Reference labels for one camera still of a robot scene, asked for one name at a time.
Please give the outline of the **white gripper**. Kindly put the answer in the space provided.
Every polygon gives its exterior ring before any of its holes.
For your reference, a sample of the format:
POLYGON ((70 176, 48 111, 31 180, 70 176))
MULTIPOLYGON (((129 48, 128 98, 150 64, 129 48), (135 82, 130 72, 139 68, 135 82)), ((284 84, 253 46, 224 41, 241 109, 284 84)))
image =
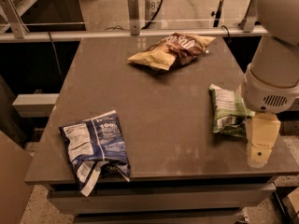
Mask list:
POLYGON ((280 129, 277 113, 288 110, 299 96, 299 87, 276 87, 256 77, 249 64, 241 84, 241 95, 247 108, 256 112, 246 120, 247 163, 264 167, 272 153, 280 129))

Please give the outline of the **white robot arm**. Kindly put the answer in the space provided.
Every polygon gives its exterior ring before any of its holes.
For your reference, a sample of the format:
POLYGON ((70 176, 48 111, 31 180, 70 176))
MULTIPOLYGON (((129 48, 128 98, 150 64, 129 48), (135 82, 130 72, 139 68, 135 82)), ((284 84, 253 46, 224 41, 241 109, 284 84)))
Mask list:
POLYGON ((241 93, 255 112, 246 120, 248 165, 261 168, 278 139, 277 114, 299 96, 299 0, 257 0, 255 10, 267 34, 247 67, 241 93))

